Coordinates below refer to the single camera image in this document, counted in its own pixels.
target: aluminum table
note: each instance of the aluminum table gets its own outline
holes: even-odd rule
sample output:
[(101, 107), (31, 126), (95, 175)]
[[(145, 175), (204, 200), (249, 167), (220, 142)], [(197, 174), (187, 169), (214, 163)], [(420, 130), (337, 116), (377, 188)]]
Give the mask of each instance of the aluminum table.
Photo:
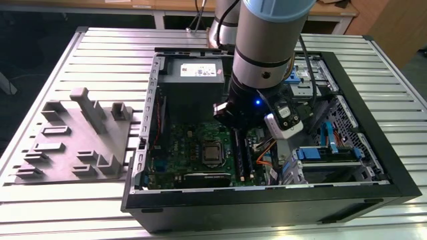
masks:
[(133, 114), (125, 162), (137, 147), (154, 47), (205, 48), (206, 35), (182, 30), (79, 27), (0, 159), (0, 237), (10, 239), (232, 238), (425, 239), (427, 103), (373, 41), (361, 36), (302, 35), (309, 51), (334, 52), (422, 196), (346, 223), (153, 235), (119, 212), (123, 177), (95, 183), (15, 185), (14, 165), (39, 130), (45, 101), (75, 107), (69, 90), (86, 87), (101, 106), (122, 101)]

